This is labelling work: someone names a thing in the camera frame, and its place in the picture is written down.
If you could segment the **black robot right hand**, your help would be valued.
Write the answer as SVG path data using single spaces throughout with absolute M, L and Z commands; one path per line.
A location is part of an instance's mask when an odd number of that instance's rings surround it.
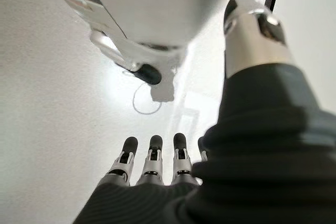
M 172 184 L 145 170 L 130 186 L 131 137 L 75 223 L 335 223 L 335 116 L 320 108 L 280 21 L 230 0 L 218 121 L 190 165 L 174 137 Z

